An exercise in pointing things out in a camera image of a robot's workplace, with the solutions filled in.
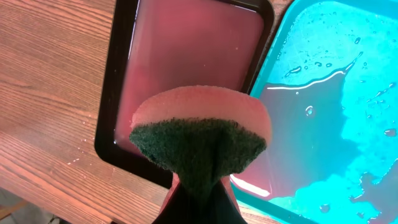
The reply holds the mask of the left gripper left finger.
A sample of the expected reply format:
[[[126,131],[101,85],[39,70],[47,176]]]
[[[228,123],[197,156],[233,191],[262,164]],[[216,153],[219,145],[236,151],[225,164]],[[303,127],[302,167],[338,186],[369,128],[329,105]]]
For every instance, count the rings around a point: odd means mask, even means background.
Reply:
[[[178,184],[164,209],[152,224],[190,224],[193,218],[193,200],[182,184]]]

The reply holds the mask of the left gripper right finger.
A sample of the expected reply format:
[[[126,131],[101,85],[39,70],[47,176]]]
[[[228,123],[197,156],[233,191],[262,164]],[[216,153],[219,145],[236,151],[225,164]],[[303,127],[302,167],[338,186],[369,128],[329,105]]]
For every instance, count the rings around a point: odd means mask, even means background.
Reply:
[[[194,208],[194,224],[247,224],[219,180]]]

